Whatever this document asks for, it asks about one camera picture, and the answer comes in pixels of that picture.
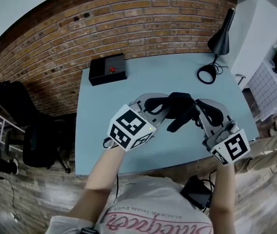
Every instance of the table surface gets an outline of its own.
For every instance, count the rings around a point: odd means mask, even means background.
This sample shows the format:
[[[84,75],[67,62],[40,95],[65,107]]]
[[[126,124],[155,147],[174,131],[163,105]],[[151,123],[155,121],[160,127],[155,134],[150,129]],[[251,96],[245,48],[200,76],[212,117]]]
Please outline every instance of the table surface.
[[[92,86],[89,69],[83,70],[76,124],[76,174],[88,175],[103,153],[102,142],[112,116],[145,93],[189,93],[193,99],[212,99],[224,104],[248,140],[258,131],[248,104],[227,68],[206,85],[197,70],[214,56],[208,53],[172,54],[126,60],[127,80]],[[135,174],[188,163],[210,156],[202,145],[204,131],[190,121],[176,133],[166,131],[166,119],[147,144],[126,153],[120,174]]]
[[[248,82],[260,109],[261,121],[277,113],[277,74],[272,68],[274,65],[265,59]]]

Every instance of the brick wall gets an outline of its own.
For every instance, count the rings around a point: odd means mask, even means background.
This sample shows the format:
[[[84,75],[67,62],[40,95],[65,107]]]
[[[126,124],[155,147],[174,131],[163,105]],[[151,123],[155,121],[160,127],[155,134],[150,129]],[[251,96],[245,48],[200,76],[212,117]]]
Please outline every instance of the brick wall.
[[[36,107],[54,116],[76,112],[81,70],[92,59],[209,52],[208,39],[237,3],[67,0],[64,6],[64,1],[38,6],[0,38],[0,81],[21,81]]]

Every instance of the white t-shirt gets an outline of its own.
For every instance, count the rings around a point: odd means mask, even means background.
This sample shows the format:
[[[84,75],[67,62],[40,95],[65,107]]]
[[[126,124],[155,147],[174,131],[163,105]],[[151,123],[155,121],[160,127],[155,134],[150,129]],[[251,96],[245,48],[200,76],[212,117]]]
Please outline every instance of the white t-shirt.
[[[55,216],[46,234],[79,234],[82,228],[100,234],[213,234],[210,219],[180,191],[181,186],[170,179],[143,177],[105,209],[96,224]]]

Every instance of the light blue table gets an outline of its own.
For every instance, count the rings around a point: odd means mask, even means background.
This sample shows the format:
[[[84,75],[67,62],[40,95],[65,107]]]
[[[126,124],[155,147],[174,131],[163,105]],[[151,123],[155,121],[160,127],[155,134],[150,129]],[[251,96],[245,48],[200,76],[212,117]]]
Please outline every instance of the light blue table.
[[[111,117],[123,104],[144,93],[190,93],[193,99],[224,104],[248,140],[259,136],[247,102],[225,68],[212,85],[201,83],[198,68],[213,61],[212,54],[172,54],[126,61],[127,80],[92,86],[89,69],[82,74],[76,125],[76,174],[88,175],[100,155]],[[190,121],[176,133],[166,131],[166,119],[147,144],[126,153],[120,174],[134,174],[180,165],[210,156],[202,145],[204,131]]]

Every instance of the black desk lamp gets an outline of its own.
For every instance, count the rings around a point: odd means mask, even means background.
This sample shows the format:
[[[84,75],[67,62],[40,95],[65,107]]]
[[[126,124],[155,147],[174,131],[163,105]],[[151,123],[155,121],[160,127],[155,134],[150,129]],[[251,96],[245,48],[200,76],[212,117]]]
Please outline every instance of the black desk lamp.
[[[228,9],[227,15],[225,17],[225,20],[221,29],[218,32],[216,32],[215,35],[211,37],[211,39],[208,41],[208,47],[213,53],[215,53],[215,59],[213,60],[213,62],[201,67],[197,71],[198,79],[205,84],[214,83],[216,80],[217,74],[222,74],[222,73],[219,73],[219,68],[222,69],[222,67],[219,64],[217,64],[216,61],[219,56],[226,55],[230,52],[228,31],[230,30],[230,27],[234,18],[234,14],[235,12],[233,9]],[[200,72],[202,71],[209,73],[212,77],[212,81],[208,82],[208,81],[202,80],[199,76]]]

